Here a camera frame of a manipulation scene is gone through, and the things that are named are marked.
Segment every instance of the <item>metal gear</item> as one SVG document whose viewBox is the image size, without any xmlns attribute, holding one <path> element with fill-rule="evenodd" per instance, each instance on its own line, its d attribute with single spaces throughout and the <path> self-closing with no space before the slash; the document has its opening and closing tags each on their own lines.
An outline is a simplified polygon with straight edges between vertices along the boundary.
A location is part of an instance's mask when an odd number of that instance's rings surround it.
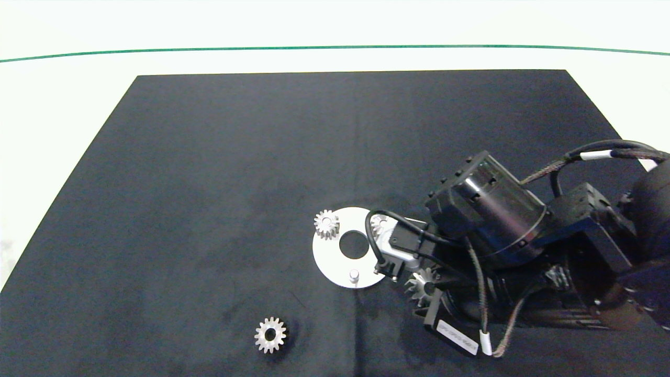
<svg viewBox="0 0 670 377">
<path fill-rule="evenodd" d="M 414 272 L 412 278 L 405 283 L 405 285 L 410 286 L 405 292 L 413 292 L 411 299 L 418 300 L 417 306 L 422 307 L 433 297 L 433 292 L 426 292 L 426 284 L 434 284 L 436 280 L 435 271 L 430 267 L 426 269 L 421 268 L 417 272 Z"/>
<path fill-rule="evenodd" d="M 335 238 L 340 231 L 340 219 L 331 210 L 323 210 L 314 217 L 316 233 L 324 239 Z"/>
<path fill-rule="evenodd" d="M 258 350 L 263 350 L 264 354 L 267 354 L 268 351 L 271 354 L 275 350 L 279 351 L 279 346 L 284 344 L 284 339 L 288 336 L 288 330 L 284 327 L 284 322 L 281 322 L 279 318 L 270 317 L 270 319 L 266 318 L 264 322 L 260 322 L 259 325 L 260 327 L 256 329 L 256 335 L 253 336 L 256 338 Z"/>
<path fill-rule="evenodd" d="M 373 215 L 370 219 L 370 226 L 373 229 L 373 236 L 379 237 L 384 231 L 385 226 L 389 223 L 389 217 L 386 215 Z"/>
</svg>

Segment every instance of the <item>green line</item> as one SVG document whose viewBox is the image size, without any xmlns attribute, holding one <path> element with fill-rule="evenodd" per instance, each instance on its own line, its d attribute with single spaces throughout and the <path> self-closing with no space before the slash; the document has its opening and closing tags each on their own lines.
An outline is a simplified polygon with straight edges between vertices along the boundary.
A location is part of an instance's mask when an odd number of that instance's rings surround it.
<svg viewBox="0 0 670 377">
<path fill-rule="evenodd" d="M 181 52 L 181 51 L 250 51 L 250 50 L 352 50 L 352 49 L 379 49 L 379 48 L 542 48 L 546 50 L 581 50 L 599 52 L 623 52 L 625 54 L 645 54 L 670 56 L 670 52 L 622 50 L 619 48 L 574 47 L 574 46 L 542 46 L 526 44 L 387 44 L 363 46 L 267 46 L 267 47 L 195 47 L 195 48 L 145 48 L 139 50 L 109 50 L 70 52 L 67 54 L 28 56 L 25 58 L 2 59 L 0 63 L 20 62 L 22 60 L 64 58 L 66 56 L 103 55 L 103 54 L 130 54 L 135 52 Z"/>
</svg>

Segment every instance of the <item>white background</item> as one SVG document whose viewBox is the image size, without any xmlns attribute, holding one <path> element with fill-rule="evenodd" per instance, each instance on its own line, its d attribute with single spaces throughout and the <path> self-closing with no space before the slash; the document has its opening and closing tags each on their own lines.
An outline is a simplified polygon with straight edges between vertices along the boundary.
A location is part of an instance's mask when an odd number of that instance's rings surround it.
<svg viewBox="0 0 670 377">
<path fill-rule="evenodd" d="M 520 44 L 670 52 L 668 2 L 0 1 L 0 60 L 99 50 Z M 508 48 L 154 52 L 0 63 L 0 287 L 139 74 L 566 69 L 622 138 L 670 150 L 670 56 Z"/>
</svg>

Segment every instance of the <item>white label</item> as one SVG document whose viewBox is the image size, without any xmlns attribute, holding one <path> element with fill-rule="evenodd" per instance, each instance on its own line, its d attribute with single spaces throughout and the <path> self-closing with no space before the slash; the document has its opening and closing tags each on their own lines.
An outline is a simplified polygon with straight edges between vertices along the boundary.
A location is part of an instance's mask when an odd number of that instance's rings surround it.
<svg viewBox="0 0 670 377">
<path fill-rule="evenodd" d="M 446 323 L 445 321 L 442 321 L 441 319 L 438 321 L 437 331 L 439 331 L 439 333 L 449 338 L 454 343 L 463 347 L 463 349 L 466 350 L 467 352 L 470 352 L 473 355 L 477 354 L 479 344 L 476 341 L 467 337 L 462 332 L 452 327 L 451 325 L 449 325 L 448 323 Z"/>
</svg>

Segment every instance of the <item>black cable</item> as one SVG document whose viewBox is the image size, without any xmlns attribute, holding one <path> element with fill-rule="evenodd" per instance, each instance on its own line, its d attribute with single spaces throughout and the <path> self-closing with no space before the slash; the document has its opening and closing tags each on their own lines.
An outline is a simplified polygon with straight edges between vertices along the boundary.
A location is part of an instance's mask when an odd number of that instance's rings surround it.
<svg viewBox="0 0 670 377">
<path fill-rule="evenodd" d="M 479 294 L 479 313 L 480 313 L 480 328 L 484 334 L 488 334 L 488 302 L 486 299 L 486 283 L 484 281 L 484 271 L 482 271 L 482 265 L 479 263 L 479 258 L 474 252 L 472 243 L 470 240 L 465 237 L 466 246 L 468 248 L 468 254 L 470 254 L 470 259 L 472 259 L 472 264 L 474 265 L 474 271 L 477 274 L 477 291 Z"/>
<path fill-rule="evenodd" d="M 553 196 L 555 198 L 558 198 L 563 194 L 563 189 L 561 189 L 561 183 L 560 181 L 558 181 L 559 171 L 561 171 L 561 169 L 554 170 L 553 172 L 549 173 L 549 183 L 551 185 L 551 192 L 553 192 Z"/>
<path fill-rule="evenodd" d="M 582 152 L 593 152 L 594 150 L 622 149 L 622 148 L 638 148 L 643 150 L 656 151 L 656 148 L 652 146 L 648 146 L 640 142 L 635 142 L 633 140 L 609 139 L 609 140 L 600 140 L 599 142 L 592 142 L 577 147 L 571 150 L 570 152 L 566 153 L 565 156 L 575 157 Z"/>
<path fill-rule="evenodd" d="M 549 174 L 549 182 L 551 191 L 554 197 L 560 197 L 563 194 L 561 183 L 558 179 L 558 174 L 561 169 L 568 164 L 575 161 L 581 161 L 581 153 L 593 152 L 598 150 L 612 150 L 611 156 L 613 158 L 641 158 L 654 160 L 660 163 L 670 158 L 670 154 L 656 150 L 654 147 L 644 143 L 635 142 L 632 140 L 600 140 L 599 142 L 592 142 L 583 146 L 577 147 L 568 153 L 563 158 L 556 160 L 537 172 L 529 175 L 521 181 L 521 184 L 527 184 L 534 180 Z"/>
<path fill-rule="evenodd" d="M 429 231 L 425 231 L 422 228 L 416 226 L 410 220 L 407 220 L 406 218 L 404 218 L 403 216 L 398 215 L 395 212 L 386 211 L 384 209 L 375 209 L 375 210 L 372 210 L 372 211 L 368 212 L 368 215 L 365 217 L 365 235 L 368 237 L 368 243 L 370 243 L 370 248 L 373 250 L 373 253 L 375 254 L 375 257 L 377 257 L 377 261 L 379 262 L 380 265 L 383 265 L 386 262 L 386 259 L 384 259 L 384 256 L 382 255 L 381 251 L 379 250 L 379 246 L 377 245 L 377 242 L 375 241 L 375 237 L 373 236 L 371 219 L 374 215 L 388 216 L 388 217 L 398 221 L 398 223 L 403 224 L 407 229 L 409 229 L 409 230 L 413 231 L 414 233 L 423 236 L 425 239 L 428 239 L 429 241 L 435 242 L 437 244 L 447 245 L 447 246 L 451 246 L 453 248 L 463 248 L 464 247 L 456 239 L 440 237 L 437 234 L 431 233 Z M 417 255 L 419 255 L 423 258 L 432 260 L 433 262 L 439 264 L 440 266 L 442 266 L 444 268 L 448 268 L 448 266 L 446 266 L 442 261 L 440 261 L 439 259 L 437 259 L 433 256 L 429 256 L 428 254 L 422 254 L 422 253 L 417 253 L 417 252 L 414 252 L 414 254 L 417 254 Z"/>
</svg>

